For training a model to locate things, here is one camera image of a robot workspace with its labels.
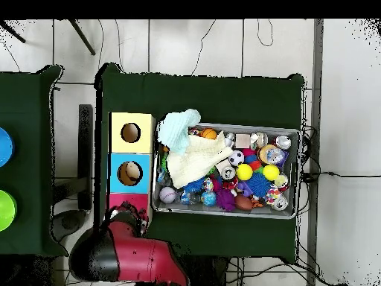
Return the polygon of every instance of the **yellow ball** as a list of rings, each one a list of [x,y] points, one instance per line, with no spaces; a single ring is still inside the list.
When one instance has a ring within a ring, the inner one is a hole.
[[[263,168],[263,175],[268,181],[274,181],[279,176],[279,168],[276,165],[267,165]]]
[[[246,181],[252,177],[253,169],[246,163],[241,163],[236,170],[236,174],[238,179],[241,179],[242,181]]]

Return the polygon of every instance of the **blue toy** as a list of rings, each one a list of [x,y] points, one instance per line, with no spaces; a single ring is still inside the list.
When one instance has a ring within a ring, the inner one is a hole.
[[[0,167],[5,165],[13,154],[13,142],[9,134],[0,128]]]
[[[250,156],[246,156],[245,159],[244,159],[244,162],[248,165],[249,163],[253,162],[253,161],[257,161],[258,158],[256,155],[250,155]]]
[[[214,192],[204,192],[201,195],[201,201],[205,206],[214,206],[216,205],[216,194]]]
[[[263,174],[259,173],[253,173],[252,177],[246,181],[246,184],[257,197],[265,197],[271,186],[271,182]]]
[[[204,180],[205,180],[205,178],[202,177],[201,179],[198,179],[197,181],[193,181],[193,182],[188,183],[184,187],[184,191],[187,193],[201,192],[204,189]]]

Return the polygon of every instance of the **small ball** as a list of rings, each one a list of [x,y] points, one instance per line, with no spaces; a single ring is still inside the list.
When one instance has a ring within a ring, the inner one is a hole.
[[[243,163],[243,160],[245,159],[245,156],[243,155],[242,151],[234,150],[233,153],[228,157],[228,160],[231,165],[234,167],[237,167],[241,163]]]
[[[279,176],[279,168],[276,165],[267,165],[263,168],[263,175],[268,181],[274,181]]]
[[[176,199],[176,192],[170,186],[166,186],[161,189],[159,197],[163,203],[170,204]]]
[[[216,133],[215,130],[213,130],[211,128],[205,128],[201,132],[201,137],[204,137],[206,139],[216,139],[217,138],[217,133]]]
[[[238,166],[236,170],[236,174],[238,179],[242,181],[246,181],[247,179],[250,179],[253,175],[253,169],[246,163],[242,163]]]
[[[214,206],[216,204],[216,194],[214,192],[204,192],[201,195],[201,201],[205,206]]]

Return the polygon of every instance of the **table leg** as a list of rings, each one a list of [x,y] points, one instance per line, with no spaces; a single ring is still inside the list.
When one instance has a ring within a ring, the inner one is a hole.
[[[20,42],[25,43],[25,39],[23,39],[20,35],[18,35],[14,29],[12,29],[5,20],[0,20],[0,26],[4,28],[7,32],[11,33],[15,38],[17,38]]]
[[[93,49],[93,47],[90,45],[89,41],[87,40],[86,36],[83,34],[83,32],[80,30],[80,27],[78,26],[78,24],[74,21],[74,20],[70,20],[69,19],[69,22],[71,23],[71,25],[73,25],[73,28],[76,30],[76,32],[78,33],[78,35],[80,36],[80,38],[82,39],[82,41],[85,43],[87,49],[90,51],[90,53],[95,56],[95,50]]]

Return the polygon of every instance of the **dark green tablecloth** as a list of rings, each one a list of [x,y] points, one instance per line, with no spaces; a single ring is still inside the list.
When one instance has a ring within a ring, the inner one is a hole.
[[[0,232],[0,254],[64,255],[51,239],[50,98],[59,66],[36,74],[0,73],[0,127],[13,137],[15,153],[0,168],[0,190],[17,202],[15,220]]]
[[[111,63],[100,70],[96,81],[100,87],[97,111],[102,109],[101,206],[106,198],[109,112],[150,113],[159,120],[168,112],[192,108],[199,111],[202,122],[300,130],[304,79],[299,74],[290,79],[121,74]],[[273,256],[295,261],[295,218],[156,212],[147,237],[170,241],[175,251],[183,254]]]

